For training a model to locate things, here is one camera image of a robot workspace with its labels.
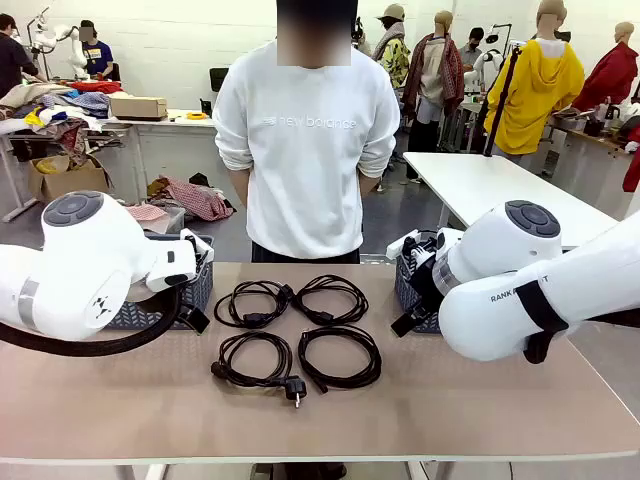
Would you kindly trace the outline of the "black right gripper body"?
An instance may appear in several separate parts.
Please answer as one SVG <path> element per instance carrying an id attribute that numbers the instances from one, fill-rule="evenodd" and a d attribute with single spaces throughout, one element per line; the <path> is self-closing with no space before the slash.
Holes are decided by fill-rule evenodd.
<path id="1" fill-rule="evenodd" d="M 424 320 L 429 320 L 437 314 L 443 295 L 433 280 L 435 252 L 425 249 L 415 249 L 411 252 L 409 284 L 419 295 L 419 302 L 414 312 Z"/>

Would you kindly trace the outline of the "person's left forearm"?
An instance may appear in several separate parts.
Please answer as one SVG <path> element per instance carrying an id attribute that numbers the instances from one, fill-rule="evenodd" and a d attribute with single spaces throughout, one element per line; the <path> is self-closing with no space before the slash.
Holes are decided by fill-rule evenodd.
<path id="1" fill-rule="evenodd" d="M 370 177 L 363 173 L 362 170 L 358 171 L 358 183 L 359 191 L 362 198 L 365 198 L 372 191 L 378 188 L 378 185 L 382 181 L 382 176 Z"/>

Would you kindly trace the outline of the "clear plastic bin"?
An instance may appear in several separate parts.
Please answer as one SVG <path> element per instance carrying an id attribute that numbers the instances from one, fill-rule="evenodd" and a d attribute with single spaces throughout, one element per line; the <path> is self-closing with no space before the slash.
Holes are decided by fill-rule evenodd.
<path id="1" fill-rule="evenodd" d="M 125 206 L 143 230 L 157 234 L 178 234 L 184 228 L 186 210 L 181 207 L 158 207 L 151 204 Z"/>

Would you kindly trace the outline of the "heap of patterned cloth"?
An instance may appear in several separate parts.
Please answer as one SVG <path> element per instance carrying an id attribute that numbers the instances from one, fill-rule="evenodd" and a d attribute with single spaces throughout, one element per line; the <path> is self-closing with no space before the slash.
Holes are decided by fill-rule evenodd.
<path id="1" fill-rule="evenodd" d="M 151 203 L 164 202 L 179 206 L 192 217 L 207 222 L 227 219 L 236 212 L 224 193 L 209 185 L 159 176 L 147 185 L 146 193 Z"/>

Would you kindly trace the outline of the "person in white sweatshirt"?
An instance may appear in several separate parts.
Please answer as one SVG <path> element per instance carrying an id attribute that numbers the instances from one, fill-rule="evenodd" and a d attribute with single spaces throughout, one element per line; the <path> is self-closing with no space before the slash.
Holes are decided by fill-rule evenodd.
<path id="1" fill-rule="evenodd" d="M 276 0 L 273 40 L 239 57 L 212 111 L 228 170 L 250 169 L 255 263 L 356 264 L 358 171 L 383 176 L 400 123 L 386 71 L 352 44 L 358 0 Z"/>

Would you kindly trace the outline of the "open cardboard box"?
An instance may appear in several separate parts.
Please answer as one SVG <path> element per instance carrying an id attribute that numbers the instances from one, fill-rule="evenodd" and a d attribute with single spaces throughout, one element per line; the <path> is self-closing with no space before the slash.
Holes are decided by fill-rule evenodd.
<path id="1" fill-rule="evenodd" d="M 76 165 L 68 155 L 33 159 L 28 163 L 29 191 L 43 204 L 74 191 L 108 193 L 111 186 L 107 171 L 91 156 L 82 165 Z"/>

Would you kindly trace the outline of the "flat cardboard box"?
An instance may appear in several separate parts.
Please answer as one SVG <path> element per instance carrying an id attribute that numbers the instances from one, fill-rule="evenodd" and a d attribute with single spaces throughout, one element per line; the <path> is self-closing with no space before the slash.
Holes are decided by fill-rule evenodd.
<path id="1" fill-rule="evenodd" d="M 159 97 L 111 97 L 110 109 L 120 120 L 160 121 L 168 115 L 167 100 Z"/>

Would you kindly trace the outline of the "black tripod pole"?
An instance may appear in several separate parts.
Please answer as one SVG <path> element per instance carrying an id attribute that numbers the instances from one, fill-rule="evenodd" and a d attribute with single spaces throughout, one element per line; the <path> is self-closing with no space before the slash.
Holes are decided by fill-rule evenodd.
<path id="1" fill-rule="evenodd" d="M 495 115 L 494 115 L 494 119 L 493 119 L 493 123 L 491 126 L 491 131 L 489 134 L 489 137 L 487 139 L 486 145 L 485 145 L 485 149 L 483 152 L 483 155 L 485 157 L 491 157 L 492 156 L 492 151 L 493 151 L 493 147 L 494 147 L 494 143 L 495 143 L 495 138 L 498 132 L 498 128 L 499 128 L 499 124 L 500 124 L 500 120 L 504 111 L 504 107 L 507 101 L 507 98 L 509 96 L 509 88 L 511 86 L 513 77 L 514 77 L 514 71 L 515 71 L 515 67 L 517 65 L 518 59 L 520 57 L 520 55 L 522 54 L 522 50 L 519 46 L 515 46 L 512 49 L 511 55 L 510 55 L 510 63 L 509 63 L 509 68 L 507 70 L 507 74 L 505 76 L 505 80 L 504 80 L 504 85 L 502 88 L 502 91 L 500 93 L 500 98 L 499 98 L 499 103 L 498 103 L 498 107 L 496 109 Z"/>

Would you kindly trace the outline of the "mannequin with red scarf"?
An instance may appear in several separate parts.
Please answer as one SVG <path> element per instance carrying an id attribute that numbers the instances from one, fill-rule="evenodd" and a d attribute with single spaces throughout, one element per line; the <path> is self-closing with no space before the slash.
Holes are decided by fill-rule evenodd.
<path id="1" fill-rule="evenodd" d="M 464 72 L 460 54 L 450 36 L 453 14 L 434 16 L 434 31 L 423 37 L 411 57 L 402 102 L 411 122 L 408 150 L 434 153 L 441 116 L 451 114 L 464 98 Z"/>

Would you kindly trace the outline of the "pile of colourful clothes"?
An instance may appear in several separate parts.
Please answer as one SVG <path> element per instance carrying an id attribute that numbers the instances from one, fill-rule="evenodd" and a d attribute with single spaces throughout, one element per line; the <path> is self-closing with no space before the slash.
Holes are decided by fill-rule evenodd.
<path id="1" fill-rule="evenodd" d="M 103 130 L 113 96 L 126 96 L 114 81 L 29 83 L 0 96 L 0 137 L 14 134 L 60 140 L 69 132 Z"/>

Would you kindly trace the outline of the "small white background robot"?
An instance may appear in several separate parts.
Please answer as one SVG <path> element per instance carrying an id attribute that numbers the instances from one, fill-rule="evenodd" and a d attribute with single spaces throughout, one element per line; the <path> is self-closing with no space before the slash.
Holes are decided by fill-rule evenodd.
<path id="1" fill-rule="evenodd" d="M 464 74 L 465 94 L 486 94 L 499 74 L 503 61 L 502 53 L 496 49 L 482 53 L 472 70 Z"/>

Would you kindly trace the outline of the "cluttered wooden work table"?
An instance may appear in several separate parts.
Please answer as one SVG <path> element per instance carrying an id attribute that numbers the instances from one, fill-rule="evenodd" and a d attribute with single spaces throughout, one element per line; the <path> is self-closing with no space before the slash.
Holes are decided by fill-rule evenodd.
<path id="1" fill-rule="evenodd" d="M 616 151 L 623 151 L 631 133 L 640 127 L 640 104 L 599 104 L 584 112 L 573 107 L 551 115 L 551 128 L 597 141 Z"/>

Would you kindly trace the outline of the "mannequin in yellow hoodie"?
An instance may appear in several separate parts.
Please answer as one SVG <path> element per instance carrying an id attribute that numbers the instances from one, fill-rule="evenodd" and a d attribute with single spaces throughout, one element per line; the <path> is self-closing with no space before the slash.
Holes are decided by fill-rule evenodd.
<path id="1" fill-rule="evenodd" d="M 522 54 L 515 67 L 493 155 L 519 163 L 522 157 L 535 153 L 551 114 L 568 107 L 581 92 L 583 65 L 571 45 L 555 35 L 566 15 L 563 0 L 541 1 L 536 14 L 535 37 L 520 46 Z M 486 98 L 484 128 L 488 137 L 510 55 Z"/>

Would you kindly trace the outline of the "red hanging cloth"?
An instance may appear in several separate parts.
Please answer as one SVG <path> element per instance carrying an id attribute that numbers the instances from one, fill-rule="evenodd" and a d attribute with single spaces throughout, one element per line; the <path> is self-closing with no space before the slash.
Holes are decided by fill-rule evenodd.
<path id="1" fill-rule="evenodd" d="M 623 180 L 623 191 L 634 193 L 640 185 L 640 141 L 632 140 L 626 147 L 627 153 L 632 153 L 633 158 Z"/>

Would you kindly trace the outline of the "mannequin in red jacket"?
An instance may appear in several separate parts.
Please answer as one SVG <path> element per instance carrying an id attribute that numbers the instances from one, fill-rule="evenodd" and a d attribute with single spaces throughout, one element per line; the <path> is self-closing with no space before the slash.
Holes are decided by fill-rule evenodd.
<path id="1" fill-rule="evenodd" d="M 572 107 L 580 112 L 591 110 L 600 104 L 618 105 L 630 94 L 632 83 L 638 75 L 638 53 L 629 46 L 635 26 L 621 22 L 615 26 L 616 45 L 600 59 L 585 80 Z"/>

